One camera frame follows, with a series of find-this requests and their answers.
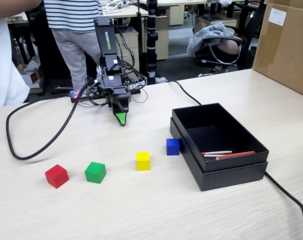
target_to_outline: gray pants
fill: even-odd
[[[77,92],[85,84],[87,77],[86,52],[96,64],[99,64],[101,51],[95,31],[74,32],[52,29],[60,53],[70,70],[73,89]]]

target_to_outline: yellow cube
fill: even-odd
[[[148,151],[137,152],[136,153],[137,161],[137,171],[147,171],[151,169],[151,158]]]

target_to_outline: chair armrest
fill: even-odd
[[[229,29],[233,29],[235,31],[235,33],[239,33],[241,30],[238,28],[238,27],[235,27],[235,26],[230,26],[230,25],[224,25],[226,28],[229,28]]]
[[[210,41],[214,40],[214,39],[232,40],[232,41],[236,42],[238,46],[240,46],[243,43],[242,39],[235,38],[235,37],[232,37],[232,36],[208,36],[208,37],[204,37],[202,40],[205,43],[210,43]]]

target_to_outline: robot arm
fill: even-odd
[[[107,16],[98,16],[94,26],[101,56],[100,65],[97,66],[97,84],[90,87],[88,93],[106,97],[119,124],[125,126],[132,95],[124,84],[126,78],[123,69],[116,65],[119,58],[115,30]]]

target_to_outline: white shirt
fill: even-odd
[[[44,0],[50,29],[95,31],[94,19],[103,15],[99,0]]]
[[[6,19],[0,19],[0,107],[22,104],[30,88],[12,61],[12,45]]]

